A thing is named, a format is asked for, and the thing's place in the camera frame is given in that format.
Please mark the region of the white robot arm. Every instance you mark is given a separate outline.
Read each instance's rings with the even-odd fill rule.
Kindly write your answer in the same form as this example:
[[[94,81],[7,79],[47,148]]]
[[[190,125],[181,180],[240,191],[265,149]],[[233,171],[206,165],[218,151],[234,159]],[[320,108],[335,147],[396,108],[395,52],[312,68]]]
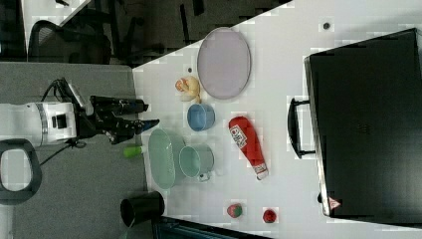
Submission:
[[[1,105],[1,139],[24,138],[34,147],[104,134],[111,144],[132,139],[159,124],[158,119],[123,119],[146,112],[143,100],[91,96],[90,112],[72,103]]]

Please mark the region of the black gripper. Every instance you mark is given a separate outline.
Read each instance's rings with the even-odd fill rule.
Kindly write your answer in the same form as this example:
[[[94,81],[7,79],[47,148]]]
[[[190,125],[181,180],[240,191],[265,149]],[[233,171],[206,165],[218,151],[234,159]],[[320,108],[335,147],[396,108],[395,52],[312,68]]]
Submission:
[[[148,110],[143,100],[117,99],[91,96],[93,113],[77,116],[78,138],[90,138],[104,134],[111,144],[132,139],[135,133],[143,133],[159,124],[158,119],[129,120],[124,115],[140,114]]]

